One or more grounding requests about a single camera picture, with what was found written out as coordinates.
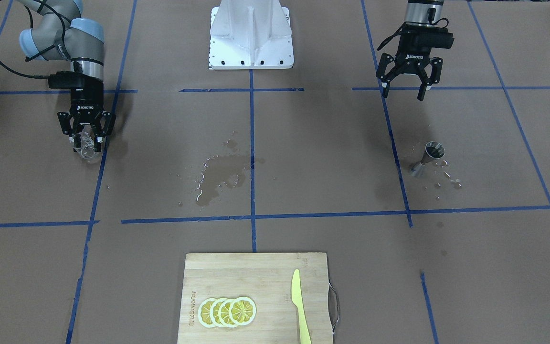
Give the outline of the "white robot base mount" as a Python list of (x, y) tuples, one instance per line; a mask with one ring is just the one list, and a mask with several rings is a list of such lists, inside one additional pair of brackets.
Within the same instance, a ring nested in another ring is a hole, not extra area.
[(290, 12), (278, 0), (222, 0), (211, 9), (208, 68), (292, 68)]

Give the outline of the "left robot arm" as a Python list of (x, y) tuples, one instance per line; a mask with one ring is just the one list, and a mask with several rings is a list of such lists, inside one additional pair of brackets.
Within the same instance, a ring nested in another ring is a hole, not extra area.
[(432, 57), (431, 50), (450, 49), (454, 43), (454, 35), (447, 28), (449, 20), (441, 16), (443, 4), (443, 0), (409, 0), (403, 24), (378, 46), (381, 50), (399, 37), (395, 55), (382, 53), (376, 69), (383, 98), (389, 95), (391, 81), (400, 75), (419, 77), (421, 85), (417, 98), (420, 101), (426, 90), (440, 82), (443, 59)]

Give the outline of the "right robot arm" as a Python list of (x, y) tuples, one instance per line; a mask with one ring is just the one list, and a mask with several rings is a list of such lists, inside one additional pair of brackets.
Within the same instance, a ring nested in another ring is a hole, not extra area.
[(70, 110), (58, 113), (63, 134), (75, 150), (81, 133), (90, 126), (94, 149), (113, 131), (116, 116), (104, 108), (104, 30), (82, 17), (80, 0), (24, 0), (22, 4), (42, 16), (35, 28), (20, 33), (19, 43), (27, 61), (64, 60), (70, 69), (48, 75), (50, 89), (70, 91)]

